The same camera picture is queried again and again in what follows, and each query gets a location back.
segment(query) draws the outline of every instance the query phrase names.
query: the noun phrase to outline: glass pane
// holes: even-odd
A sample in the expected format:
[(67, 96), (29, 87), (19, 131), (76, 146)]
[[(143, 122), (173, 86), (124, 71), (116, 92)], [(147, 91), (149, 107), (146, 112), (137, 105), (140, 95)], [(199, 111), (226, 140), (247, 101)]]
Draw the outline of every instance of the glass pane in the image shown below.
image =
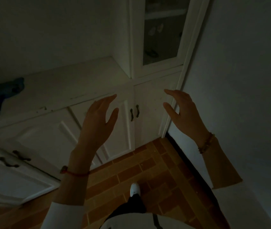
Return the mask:
[(190, 0), (146, 0), (143, 65), (177, 56)]

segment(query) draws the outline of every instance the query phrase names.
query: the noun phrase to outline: dark metal handle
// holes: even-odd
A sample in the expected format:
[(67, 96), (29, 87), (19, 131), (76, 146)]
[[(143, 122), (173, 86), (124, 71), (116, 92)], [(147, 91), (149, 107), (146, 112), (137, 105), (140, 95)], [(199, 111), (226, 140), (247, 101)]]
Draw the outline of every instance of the dark metal handle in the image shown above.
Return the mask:
[(136, 117), (138, 118), (139, 115), (140, 115), (139, 105), (137, 104), (135, 107), (136, 107), (136, 109), (137, 109), (137, 111), (138, 111), (138, 114), (136, 115)]
[(3, 162), (4, 165), (6, 165), (7, 167), (15, 167), (15, 168), (19, 167), (19, 165), (10, 165), (10, 164), (8, 164), (4, 157), (0, 157), (0, 161)]
[(18, 150), (14, 150), (13, 154), (16, 154), (18, 159), (22, 160), (22, 161), (28, 161), (30, 162), (32, 159), (31, 158), (24, 158), (23, 156), (21, 156), (20, 152)]
[(130, 109), (131, 112), (131, 121), (133, 121), (133, 113), (132, 113), (132, 109)]

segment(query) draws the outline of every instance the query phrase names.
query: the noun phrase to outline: shoe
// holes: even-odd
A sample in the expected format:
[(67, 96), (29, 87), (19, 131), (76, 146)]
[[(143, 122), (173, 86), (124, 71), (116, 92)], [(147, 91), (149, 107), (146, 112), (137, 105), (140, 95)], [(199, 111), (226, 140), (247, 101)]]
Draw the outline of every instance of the shoe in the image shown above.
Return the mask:
[(130, 197), (132, 197), (134, 194), (141, 196), (140, 186), (137, 183), (133, 183), (130, 187)]

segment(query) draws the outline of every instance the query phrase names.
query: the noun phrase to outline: black baseboard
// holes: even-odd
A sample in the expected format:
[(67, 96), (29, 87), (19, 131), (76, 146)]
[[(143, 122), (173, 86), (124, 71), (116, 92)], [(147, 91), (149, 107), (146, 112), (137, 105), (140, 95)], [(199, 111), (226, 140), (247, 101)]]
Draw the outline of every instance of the black baseboard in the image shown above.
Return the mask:
[(205, 182), (205, 180), (200, 175), (200, 173), (196, 170), (196, 168), (193, 166), (193, 164), (191, 163), (191, 161), (183, 153), (182, 149), (178, 146), (178, 144), (176, 143), (176, 141), (172, 138), (172, 136), (168, 132), (166, 132), (165, 137), (169, 140), (169, 142), (172, 144), (172, 146), (174, 147), (174, 149), (177, 151), (177, 153), (179, 154), (179, 156), (181, 157), (181, 159), (183, 160), (183, 162), (187, 165), (187, 167), (189, 168), (189, 170), (192, 172), (194, 178), (196, 178), (196, 180), (202, 186), (203, 190), (206, 192), (207, 196), (210, 198), (210, 200), (212, 201), (212, 203), (215, 206), (218, 206), (217, 199), (214, 196), (211, 188)]

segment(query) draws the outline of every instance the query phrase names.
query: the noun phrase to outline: blue object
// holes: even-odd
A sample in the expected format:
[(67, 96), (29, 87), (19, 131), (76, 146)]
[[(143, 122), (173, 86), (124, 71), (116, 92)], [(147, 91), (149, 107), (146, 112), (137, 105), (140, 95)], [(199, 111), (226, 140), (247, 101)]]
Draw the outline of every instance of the blue object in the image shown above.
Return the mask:
[(24, 89), (24, 78), (0, 84), (0, 111), (5, 99), (19, 94)]

